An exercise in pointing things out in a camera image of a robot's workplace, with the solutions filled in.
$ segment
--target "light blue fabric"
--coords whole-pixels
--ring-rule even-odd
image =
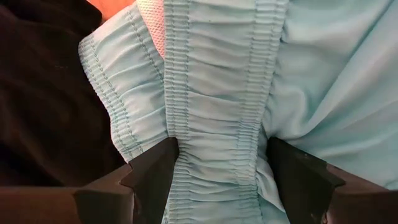
[[[111,118],[126,161],[167,137],[164,63],[136,7],[127,7],[80,43],[81,64]]]
[[[389,0],[165,0],[164,61],[135,4],[80,57],[125,160],[178,138],[164,223],[286,224],[269,136],[398,189],[396,21]]]

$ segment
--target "mesh lining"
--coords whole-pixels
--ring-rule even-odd
[[[164,58],[165,27],[163,0],[137,0],[137,5],[156,50]]]

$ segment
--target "stitching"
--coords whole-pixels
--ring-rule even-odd
[[[157,74],[158,78],[160,79],[160,81],[161,81],[162,84],[163,84],[163,77],[162,77],[162,75],[160,74],[160,70],[159,70],[159,68],[155,65],[154,59],[153,59],[152,56],[150,55],[149,50],[148,50],[146,44],[144,44],[144,40],[142,39],[140,33],[138,33],[136,24],[135,24],[134,21],[133,21],[133,16],[132,16],[132,14],[131,14],[131,11],[128,10],[127,13],[129,14],[129,22],[130,22],[130,25],[131,25],[132,28],[134,29],[134,33],[135,33],[135,35],[137,36],[137,38],[138,38],[138,40],[139,40],[139,42],[140,42],[140,44],[141,44],[141,47],[145,50],[145,53],[146,53],[147,57],[148,57],[149,60],[150,60],[150,64],[155,68],[156,74]]]
[[[239,124],[238,124],[238,126],[239,126],[238,140],[236,141],[236,146],[235,146],[237,151],[241,149],[240,144],[241,144],[241,141],[242,141],[242,138],[243,138],[242,132],[245,129],[244,126],[243,126],[243,119],[244,119],[244,117],[245,117],[245,115],[247,113],[246,112],[246,105],[247,105],[247,102],[248,102],[248,92],[249,92],[248,86],[249,86],[249,82],[250,82],[249,79],[250,79],[250,76],[251,76],[250,75],[250,73],[251,73],[250,65],[251,65],[251,59],[252,59],[252,55],[253,55],[253,51],[254,51],[253,46],[254,46],[254,35],[256,33],[255,28],[256,28],[257,15],[258,15],[258,0],[255,0],[255,9],[256,9],[256,11],[254,13],[254,18],[253,18],[254,21],[253,21],[253,25],[252,25],[251,40],[250,40],[250,51],[249,51],[249,60],[248,60],[249,63],[248,63],[248,68],[246,70],[245,95],[244,95],[243,98],[239,99],[240,100],[239,111],[241,113],[241,117],[239,119]],[[242,191],[244,189],[242,189],[242,186],[239,183],[240,182],[239,181],[240,178],[239,178],[239,175],[238,175],[239,170],[236,167],[236,165],[234,165],[234,169],[235,169],[234,175],[235,175],[235,178],[236,178],[235,181],[236,181],[236,184],[239,186],[239,189],[238,189],[238,194],[239,194],[239,198],[240,198],[239,206],[240,206],[241,210],[243,210],[244,209],[244,205],[243,205],[243,201],[242,201],[242,198],[243,198]],[[244,221],[245,221],[245,217],[243,217],[241,219],[240,223],[243,224]]]
[[[280,7],[283,7],[283,6],[281,6],[281,5],[286,4],[287,1],[286,1],[286,0],[285,0],[285,1],[284,1],[284,0],[276,0],[276,7],[275,7],[273,13],[275,13],[275,12],[277,13],[277,10],[279,9],[279,6],[280,6]],[[275,26],[277,25],[276,22],[277,22],[276,16],[274,16],[274,17],[272,18],[271,36],[269,37],[270,40],[272,40],[272,37],[275,35],[274,29],[275,29]],[[267,65],[274,65],[275,62],[270,62],[270,60],[269,60],[269,58],[268,58],[267,61],[266,61],[266,64],[267,64]],[[274,72],[272,72],[272,78],[271,78],[271,81],[270,81],[270,84],[269,84],[269,86],[270,86],[269,91],[271,90],[271,86],[272,86],[273,82],[274,82]],[[267,94],[267,98],[266,98],[266,100],[265,100],[265,102],[264,102],[265,107],[268,105],[268,101],[269,101],[269,91],[268,91],[268,94]]]
[[[242,139],[251,138],[250,145],[248,147],[248,149],[249,149],[249,159],[251,159],[252,157],[257,157],[257,155],[256,155],[257,151],[255,150],[257,142],[254,142],[253,140],[254,139],[258,139],[259,129],[261,127],[261,120],[262,120],[261,118],[262,118],[262,115],[264,114],[265,106],[266,106],[266,103],[267,103],[267,101],[269,99],[269,97],[268,97],[269,96],[269,94],[268,94],[269,91],[266,90],[265,86],[266,86],[266,83],[269,80],[268,79],[268,76],[269,76],[268,66],[273,66],[274,67],[274,60],[271,59],[270,57],[272,56],[272,54],[275,54],[275,50],[272,49],[272,43],[275,42],[274,41],[274,37],[276,36],[275,27],[278,25],[276,23],[276,18],[277,18],[277,15],[279,15],[279,13],[277,12],[278,9],[280,8],[279,4],[281,4],[281,2],[279,0],[276,0],[276,2],[274,3],[275,8],[271,12],[271,14],[273,15],[272,16],[272,21],[271,21],[271,25],[272,25],[271,34],[270,34],[269,38],[267,40],[264,40],[264,42],[263,42],[263,43],[265,43],[267,45],[267,50],[266,50],[267,53],[265,54],[264,74],[263,74],[263,79],[262,79],[262,85],[260,85],[260,88],[258,89],[258,92],[257,92],[257,91],[251,91],[251,90],[248,89],[248,85],[250,83],[252,83],[250,81],[250,78],[253,78],[253,77],[257,76],[255,73],[252,73],[252,71],[251,71],[251,67],[256,64],[256,63],[254,63],[252,61],[252,55],[255,52],[258,52],[257,50],[255,50],[255,45],[258,45],[258,44],[254,43],[254,38],[255,38],[255,36],[257,34],[256,25],[258,25],[257,18],[258,18],[258,15],[259,15],[260,12],[258,10],[259,9],[259,1],[256,0],[256,2],[255,2],[256,13],[255,13],[255,16],[254,16],[253,32],[252,32],[252,38],[251,38],[251,42],[250,42],[249,65],[248,65],[248,69],[246,70],[246,72],[247,72],[247,76],[246,76],[246,78],[247,78],[247,80],[246,80],[246,93],[245,93],[244,98],[240,99],[241,100],[241,104],[240,104],[241,106],[240,106],[239,110],[241,111],[241,119],[239,120],[238,141],[236,143],[236,148],[239,149],[239,148],[241,148],[240,146],[241,146]],[[247,108],[248,102],[251,101],[251,100],[248,99],[248,93],[255,93],[256,94],[256,98],[254,98],[253,101],[256,101],[256,102],[260,103],[260,105],[264,105],[262,107],[256,108],[257,116],[254,119],[252,119],[252,118],[245,119],[245,116],[247,115],[247,113],[250,112],[250,111],[248,111],[248,108]],[[254,125],[255,129],[251,131],[251,134],[243,135],[243,131],[246,129],[244,127],[244,125],[247,125],[247,124],[244,124],[244,123],[252,123]],[[235,173],[235,174],[236,174],[236,178],[237,178],[236,179],[237,184],[239,185],[239,175],[237,173]]]
[[[90,44],[91,51],[94,51],[93,36],[91,35],[87,40],[85,40],[85,42]],[[109,108],[110,108],[109,116],[113,117],[113,116],[116,115],[116,110],[114,109],[114,107],[113,107],[113,105],[111,103],[111,100],[109,99],[109,96],[105,93],[105,91],[103,90],[102,86],[99,84],[98,80],[95,78],[95,75],[94,75],[93,70],[92,70],[92,66],[91,66],[90,63],[88,63],[88,60],[87,60],[88,56],[86,54],[87,53],[86,51],[87,51],[87,49],[85,49],[83,44],[82,44],[81,45],[81,54],[82,54],[82,58],[84,58],[83,65],[86,68],[86,70],[88,71],[86,73],[90,75],[90,78],[94,81],[96,87],[98,87],[98,89],[100,90],[101,95],[106,100],[107,104],[109,105]],[[118,140],[118,143],[120,143],[120,145],[122,145],[124,150],[127,150],[127,147],[123,143],[123,141],[121,139],[121,136],[120,136],[120,133],[119,133],[119,124],[117,122],[115,122],[114,125],[115,125],[115,128],[116,128],[115,131],[116,131],[116,138]]]
[[[114,89],[112,83],[108,80],[108,77],[106,76],[106,74],[105,74],[105,72],[104,72],[104,70],[103,70],[103,68],[102,68],[102,66],[101,66],[101,64],[100,64],[100,60],[98,59],[98,56],[97,56],[97,54],[95,53],[95,48],[94,48],[94,44],[93,44],[93,39],[91,39],[91,48],[92,48],[92,51],[93,51],[93,52],[92,52],[93,58],[95,59],[95,61],[96,61],[96,63],[97,63],[97,66],[98,66],[99,70],[101,71],[101,75],[103,76],[105,82],[108,84],[110,90],[112,90],[112,93],[115,95],[115,97],[116,97],[117,100],[119,101],[119,105],[120,105],[120,107],[122,108],[122,110],[123,110],[123,112],[124,112],[123,115],[124,115],[124,120],[125,120],[125,122],[126,122],[127,131],[128,131],[128,133],[129,133],[130,137],[132,138],[132,140],[136,143],[136,147],[137,147],[141,152],[143,152],[143,150],[142,150],[142,148],[141,148],[141,143],[137,140],[137,138],[135,137],[135,135],[133,135],[133,133],[132,133],[132,131],[131,131],[130,124],[129,124],[129,120],[128,120],[128,117],[127,117],[127,115],[128,115],[127,109],[126,109],[126,107],[124,106],[124,103],[123,103],[123,101],[121,100],[120,96],[116,93],[116,90]],[[125,149],[128,153],[130,153],[130,156],[132,156],[132,152],[131,152],[131,151],[128,151],[128,149],[126,149],[126,148],[124,148],[124,149]]]
[[[174,62],[174,58],[175,58],[175,54],[174,54],[174,50],[175,50],[175,18],[174,18],[174,1],[172,0],[172,2],[171,2],[171,5],[172,5],[172,30],[173,30],[173,38],[174,38],[174,40],[172,41],[172,46],[173,46],[173,50],[171,51],[172,52],[172,56],[171,56],[171,64],[172,64],[172,68],[174,68],[174,65],[175,65],[175,62]],[[175,107],[175,100],[174,100],[174,97],[175,97],[175,89],[174,89],[174,83],[175,83],[175,80],[174,80],[174,76],[175,76],[175,73],[174,72],[172,72],[172,74],[171,74],[171,89],[172,89],[172,94],[171,94],[171,101],[172,101],[172,106],[170,107],[170,109],[172,109],[171,110],[171,118],[172,118],[172,120],[170,121],[170,124],[171,124],[171,132],[172,132],[172,134],[173,135],[176,135],[176,133],[175,133],[175,110],[174,110],[174,107]]]
[[[186,121],[186,123],[185,123],[185,130],[183,130],[184,131],[184,135],[185,135],[185,137],[186,138],[188,138],[188,124],[189,124],[189,115],[188,115],[188,108],[189,108],[189,102],[188,102],[188,62],[189,62],[189,57],[188,57],[188,53],[189,53],[189,41],[188,41],[188,38],[189,38],[189,30],[191,29],[191,23],[190,23],[190,21],[189,21],[189,15],[190,15],[190,5],[191,5],[191,0],[187,0],[188,2],[187,2],[187,25],[188,25],[188,29],[186,30],[186,35],[187,35],[187,38],[185,39],[185,48],[186,48],[186,54],[185,54],[185,56],[186,56],[186,59],[185,59],[185,62],[184,62],[184,64],[185,64],[185,79],[184,79],[184,87],[185,87],[185,89],[184,89],[184,92],[185,92],[185,96],[184,96],[184,100],[185,100],[185,105],[184,105],[184,107],[185,107],[185,110],[184,110],[184,112],[185,112],[185,114],[184,114],[184,117],[185,117],[185,121]]]

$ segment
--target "skin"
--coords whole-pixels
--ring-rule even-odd
[[[131,5],[135,0],[87,0],[101,11],[103,20],[107,21],[126,6]]]

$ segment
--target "wrinkled fabric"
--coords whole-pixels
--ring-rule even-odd
[[[81,186],[123,164],[78,44],[101,14],[84,0],[0,4],[0,185]]]
[[[101,98],[113,141],[145,126],[121,135],[125,160],[178,139],[164,223],[289,223],[271,136],[398,189],[397,1],[166,0],[164,14],[164,60],[135,4],[81,43],[98,56],[81,54],[87,75],[111,82],[90,80],[97,94],[126,95]]]

